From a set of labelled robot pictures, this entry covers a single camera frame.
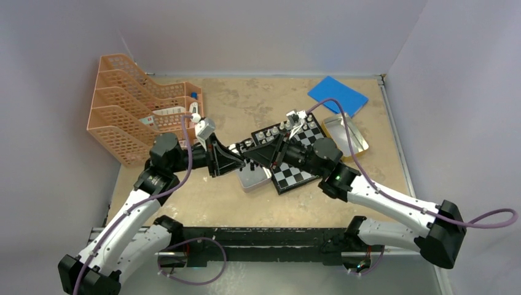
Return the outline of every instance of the white wall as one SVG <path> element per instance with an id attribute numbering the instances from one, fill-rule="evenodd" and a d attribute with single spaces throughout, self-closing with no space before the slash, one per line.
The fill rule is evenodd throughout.
<path id="1" fill-rule="evenodd" d="M 387 73 L 426 0 L 105 0 L 149 72 Z"/>
<path id="2" fill-rule="evenodd" d="M 521 210 L 521 2 L 429 0 L 387 80 L 420 198 Z M 491 218 L 489 221 L 506 219 Z M 455 294 L 520 294 L 521 222 L 468 231 Z"/>
<path id="3" fill-rule="evenodd" d="M 0 4 L 0 286 L 61 294 L 119 163 L 86 131 L 97 63 L 125 47 L 99 1 Z"/>

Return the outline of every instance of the peach storage rack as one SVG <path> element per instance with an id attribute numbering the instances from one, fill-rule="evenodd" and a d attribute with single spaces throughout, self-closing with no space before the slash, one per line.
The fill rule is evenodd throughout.
<path id="1" fill-rule="evenodd" d="M 189 112 L 160 116 L 153 111 L 175 106 L 188 110 L 192 103 L 198 104 L 199 114 L 204 116 L 201 88 L 188 82 L 157 84 L 128 56 L 105 55 L 100 59 L 87 130 L 123 165 L 142 165 L 157 135 L 172 132 L 180 142 L 186 140 L 181 120 Z M 139 121 L 152 115 L 158 130 Z M 185 123 L 193 144 L 193 124 Z"/>

